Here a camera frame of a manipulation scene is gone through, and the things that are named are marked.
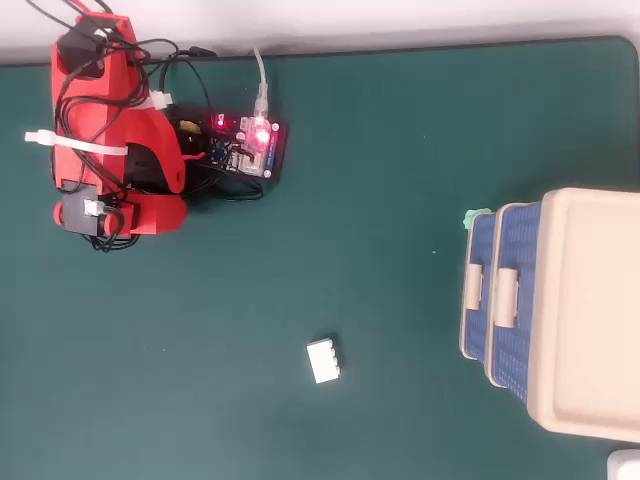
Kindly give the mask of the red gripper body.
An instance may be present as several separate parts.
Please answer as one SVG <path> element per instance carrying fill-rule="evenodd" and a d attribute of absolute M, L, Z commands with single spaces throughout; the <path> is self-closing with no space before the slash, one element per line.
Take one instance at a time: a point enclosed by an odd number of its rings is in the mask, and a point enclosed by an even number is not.
<path fill-rule="evenodd" d="M 107 201 L 107 234 L 120 236 L 149 235 L 148 197 L 127 197 L 124 201 Z"/>

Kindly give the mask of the red fixed gripper finger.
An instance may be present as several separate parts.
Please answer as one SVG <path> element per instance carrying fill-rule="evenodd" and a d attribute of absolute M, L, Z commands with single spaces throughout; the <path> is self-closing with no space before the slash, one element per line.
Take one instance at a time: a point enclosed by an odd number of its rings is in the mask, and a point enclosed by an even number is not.
<path fill-rule="evenodd" d="M 179 230 L 188 216 L 181 197 L 145 197 L 144 233 L 162 234 Z"/>

